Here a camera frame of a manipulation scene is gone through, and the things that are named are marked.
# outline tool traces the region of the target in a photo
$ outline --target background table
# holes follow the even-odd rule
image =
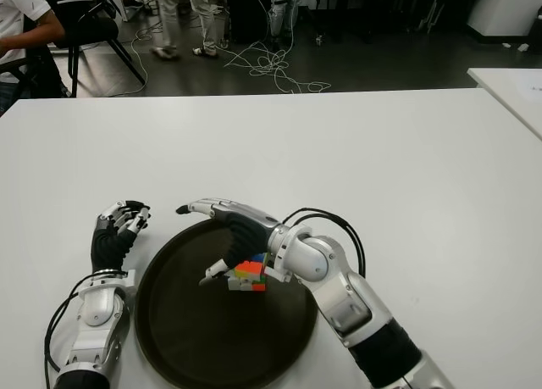
[[[119,199],[152,206],[125,262],[141,275],[204,219],[174,210],[218,196],[280,218],[301,206],[343,215],[374,290],[457,388],[536,387],[540,167],[542,143],[482,89],[20,101],[0,119],[2,385],[44,387],[42,338],[91,270],[98,213]],[[357,266],[338,230],[313,224]],[[55,359],[74,328],[59,327]],[[169,387],[133,328],[119,377],[121,389]],[[320,320],[272,388],[331,387],[368,386]]]
[[[542,69],[469,69],[468,74],[542,140]]]

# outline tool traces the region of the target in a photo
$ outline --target gray floor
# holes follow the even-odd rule
[[[223,21],[218,16],[218,36],[222,36]],[[139,15],[123,23],[120,41],[130,49],[130,40],[138,29],[153,25],[158,17]],[[191,55],[191,48],[201,45],[199,20],[187,15],[180,21],[182,59],[162,62],[155,59],[149,48],[160,43],[160,34],[136,42],[135,50],[148,73],[146,88],[131,96],[194,96],[246,95],[280,93],[272,76],[249,76],[249,69],[224,67],[232,55],[220,53],[220,59],[210,60]],[[314,44],[314,32],[308,23],[296,28],[296,45],[285,58],[290,65],[289,77],[299,82],[323,81],[331,85],[328,92],[385,91],[429,88],[458,88],[475,86],[467,75],[469,67],[542,68],[542,56],[520,53],[516,48],[502,45],[482,45],[460,33],[377,35],[371,44],[359,37],[345,34],[341,43]],[[232,45],[240,52],[246,45]],[[261,53],[249,52],[249,60],[257,62]],[[67,57],[55,60],[64,83],[71,85],[67,75]],[[107,45],[85,49],[80,62],[78,97],[109,97],[141,87],[118,56]],[[289,81],[278,79],[285,91],[299,89]]]

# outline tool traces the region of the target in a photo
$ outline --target white cable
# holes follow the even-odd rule
[[[270,18],[269,18],[269,15],[268,15],[268,11],[263,6],[262,1],[261,0],[257,0],[257,1],[260,3],[260,6],[262,7],[263,12],[265,12],[265,16],[266,16],[266,20],[267,20],[267,24],[266,24],[267,30],[266,30],[266,33],[265,33],[265,38],[263,39],[263,40],[265,40],[267,38],[268,34],[269,34]],[[223,52],[232,54],[234,56],[227,64],[224,65],[224,67],[228,67],[228,66],[232,65],[232,66],[235,66],[235,67],[241,67],[241,68],[249,69],[248,74],[253,76],[253,77],[257,77],[257,76],[260,76],[260,75],[272,76],[274,78],[275,86],[281,92],[283,92],[285,94],[287,94],[287,93],[295,94],[296,92],[293,89],[289,90],[289,91],[286,91],[285,89],[283,89],[279,85],[279,80],[287,80],[290,83],[294,84],[297,87],[297,90],[299,91],[300,94],[303,93],[303,91],[301,89],[302,86],[305,86],[307,88],[307,91],[313,92],[313,93],[314,92],[318,93],[318,92],[322,92],[322,91],[325,91],[325,90],[329,89],[331,87],[331,84],[329,84],[327,82],[321,82],[321,81],[300,82],[300,81],[296,81],[293,78],[289,77],[285,72],[285,70],[288,67],[290,67],[290,64],[288,64],[285,61],[285,58],[288,55],[288,53],[291,51],[291,49],[294,47],[294,11],[295,10],[292,9],[291,20],[290,20],[290,26],[291,26],[291,29],[292,29],[292,31],[291,31],[291,42],[290,42],[290,47],[288,48],[287,51],[279,50],[277,53],[272,53],[265,47],[265,44],[263,44],[260,41],[254,42],[253,44],[251,44],[249,47],[247,47],[245,50],[243,50],[240,53],[234,53],[234,52],[231,52],[229,50],[217,47],[218,50],[221,50]],[[261,55],[261,56],[259,56],[257,58],[257,65],[251,64],[246,58],[244,58],[242,56],[245,52],[248,52],[250,50],[259,51],[259,52],[264,53],[264,55]],[[235,63],[235,61],[237,59],[242,60],[244,62],[244,64]]]
[[[110,96],[108,96],[108,98],[122,97],[124,95],[132,95],[132,94],[136,94],[137,92],[141,92],[141,91],[143,91],[143,89],[145,89],[145,87],[147,86],[147,82],[149,81],[149,73],[147,72],[147,70],[145,69],[145,66],[143,65],[143,62],[141,61],[141,56],[139,55],[139,53],[134,48],[134,43],[135,42],[144,42],[144,41],[147,41],[147,40],[152,40],[152,34],[153,33],[159,33],[159,30],[157,30],[157,29],[159,29],[158,26],[161,25],[161,24],[162,24],[162,21],[158,21],[157,23],[155,23],[154,25],[152,25],[150,27],[139,29],[135,33],[134,40],[132,40],[131,43],[130,43],[130,47],[132,48],[132,51],[134,52],[134,54],[137,56],[137,59],[139,61],[139,65],[141,66],[141,69],[145,73],[145,82],[143,83],[143,85],[138,90],[129,91],[129,92],[121,92],[120,94],[110,95]],[[147,33],[144,36],[139,36],[140,32],[143,32],[143,31],[150,31],[150,33]]]

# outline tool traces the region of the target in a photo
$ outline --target rubik's cube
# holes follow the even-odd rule
[[[265,270],[267,255],[260,253],[238,264],[230,270],[228,276],[228,289],[243,292],[265,292]]]

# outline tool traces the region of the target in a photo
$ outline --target black cable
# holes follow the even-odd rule
[[[356,230],[343,218],[337,214],[330,213],[319,208],[300,208],[292,214],[288,215],[282,222],[285,224],[287,221],[291,220],[295,215],[302,212],[313,212],[316,214],[308,214],[300,219],[298,219],[294,225],[299,225],[304,220],[309,220],[311,218],[324,218],[330,220],[331,222],[338,225],[348,236],[351,238],[354,248],[356,249],[357,261],[358,261],[358,272],[362,277],[365,277],[367,274],[367,263],[365,259],[365,250],[363,249],[362,241],[357,234]]]
[[[47,386],[47,389],[50,387],[49,382],[49,371],[47,368],[47,364],[50,364],[54,370],[57,372],[60,371],[60,367],[54,362],[53,358],[51,357],[51,338],[53,337],[53,332],[56,330],[58,323],[66,313],[66,310],[68,309],[69,303],[79,296],[79,293],[76,293],[75,291],[79,286],[81,286],[85,281],[97,277],[97,276],[112,276],[112,275],[124,275],[126,276],[127,273],[122,270],[110,270],[107,272],[101,272],[97,274],[87,275],[80,281],[78,281],[74,288],[71,290],[71,292],[68,295],[68,298],[66,298],[60,306],[58,306],[57,310],[54,312],[54,315],[52,316],[51,320],[49,321],[49,326],[47,327],[47,331],[45,334],[45,338],[43,340],[43,355],[44,355],[44,361],[45,361],[45,383]]]

